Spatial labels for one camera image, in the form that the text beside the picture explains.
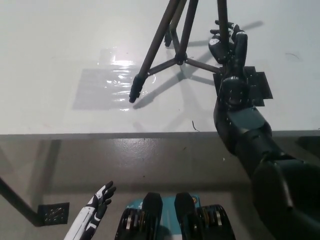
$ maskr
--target plastic sheet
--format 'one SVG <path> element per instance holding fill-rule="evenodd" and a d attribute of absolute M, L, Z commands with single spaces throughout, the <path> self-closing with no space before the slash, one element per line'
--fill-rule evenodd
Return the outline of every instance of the plastic sheet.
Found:
<path fill-rule="evenodd" d="M 135 75 L 140 66 L 130 60 L 115 60 L 115 53 L 103 51 L 97 68 L 83 69 L 73 103 L 74 110 L 110 110 L 129 111 L 133 105 L 129 103 L 129 94 Z M 150 84 L 156 76 L 147 80 Z M 140 97 L 147 94 L 143 90 Z"/>

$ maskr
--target concrete floor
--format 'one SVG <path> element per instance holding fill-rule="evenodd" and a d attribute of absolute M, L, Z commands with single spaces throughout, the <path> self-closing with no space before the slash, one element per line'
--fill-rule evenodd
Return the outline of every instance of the concrete floor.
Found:
<path fill-rule="evenodd" d="M 298 158 L 319 160 L 278 138 Z M 0 142 L 0 175 L 37 209 L 70 202 L 67 225 L 36 228 L 0 197 L 1 240 L 62 240 L 80 209 L 105 183 L 117 191 L 94 240 L 112 240 L 127 203 L 147 192 L 198 193 L 204 205 L 221 204 L 237 240 L 272 240 L 251 202 L 250 182 L 218 138 L 108 139 Z"/>

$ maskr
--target black robotic arm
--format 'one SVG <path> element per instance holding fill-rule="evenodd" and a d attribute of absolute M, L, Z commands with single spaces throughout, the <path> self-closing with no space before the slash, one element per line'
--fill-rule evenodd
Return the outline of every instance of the black robotic arm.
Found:
<path fill-rule="evenodd" d="M 234 43 L 229 44 L 221 71 L 213 114 L 217 132 L 250 177 L 253 203 L 273 236 L 319 240 L 320 168 L 286 154 L 273 141 L 270 125 L 250 99 L 244 68 L 248 37 L 238 25 L 228 26 Z M 219 39 L 217 30 L 211 33 L 212 39 Z M 215 58 L 223 52 L 210 43 L 209 49 Z"/>

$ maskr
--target robotic arm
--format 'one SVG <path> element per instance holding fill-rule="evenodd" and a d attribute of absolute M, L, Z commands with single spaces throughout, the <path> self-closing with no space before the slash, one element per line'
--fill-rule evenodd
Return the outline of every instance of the robotic arm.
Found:
<path fill-rule="evenodd" d="M 217 62 L 223 64 L 213 118 L 228 151 L 240 160 L 252 183 L 253 203 L 276 239 L 320 239 L 320 168 L 282 151 L 272 139 L 268 122 L 250 98 L 245 72 L 248 37 L 228 23 L 227 56 L 219 30 L 209 42 Z"/>
<path fill-rule="evenodd" d="M 75 218 L 64 240 L 90 240 L 93 237 L 116 190 L 113 184 L 111 181 L 95 193 Z"/>

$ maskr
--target white table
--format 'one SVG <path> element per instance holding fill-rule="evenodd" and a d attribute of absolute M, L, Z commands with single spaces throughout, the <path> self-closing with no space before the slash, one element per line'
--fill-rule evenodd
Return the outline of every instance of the white table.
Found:
<path fill-rule="evenodd" d="M 210 72 L 184 66 L 178 74 L 173 66 L 128 101 L 167 3 L 2 1 L 0 139 L 216 136 Z M 259 111 L 275 135 L 320 135 L 318 7 L 317 0 L 228 1 L 229 20 L 249 36 L 246 65 L 267 76 L 273 99 Z M 217 16 L 215 0 L 199 1 L 189 57 L 217 64 L 208 49 Z M 153 65 L 173 56 L 163 45 Z"/>

